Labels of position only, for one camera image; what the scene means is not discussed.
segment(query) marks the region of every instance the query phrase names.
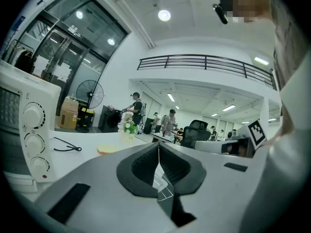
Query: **office chair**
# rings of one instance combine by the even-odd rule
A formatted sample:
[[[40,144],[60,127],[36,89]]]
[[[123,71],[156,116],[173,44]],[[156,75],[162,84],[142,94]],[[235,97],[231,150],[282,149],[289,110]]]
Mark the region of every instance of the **office chair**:
[[[206,131],[208,123],[194,120],[189,127],[185,127],[181,146],[194,149],[196,141],[207,141],[211,135]]]

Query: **cable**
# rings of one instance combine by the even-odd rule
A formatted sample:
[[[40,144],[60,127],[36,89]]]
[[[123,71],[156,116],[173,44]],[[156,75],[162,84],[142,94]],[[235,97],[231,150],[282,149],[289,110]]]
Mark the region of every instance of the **cable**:
[[[62,140],[62,139],[59,139],[59,138],[57,138],[57,137],[54,137],[55,139],[57,139],[57,140],[60,140],[60,141],[62,141],[62,142],[65,142],[65,143],[67,143],[67,144],[69,144],[70,146],[66,146],[67,148],[69,148],[68,150],[57,150],[57,149],[54,149],[55,151],[59,151],[59,152],[68,152],[68,151],[72,151],[72,150],[76,150],[76,151],[78,151],[78,152],[80,152],[81,150],[82,150],[82,148],[81,147],[76,147],[75,145],[73,145],[73,144],[71,144],[71,143],[69,143],[69,142],[66,142],[66,141],[64,141],[64,140]]]

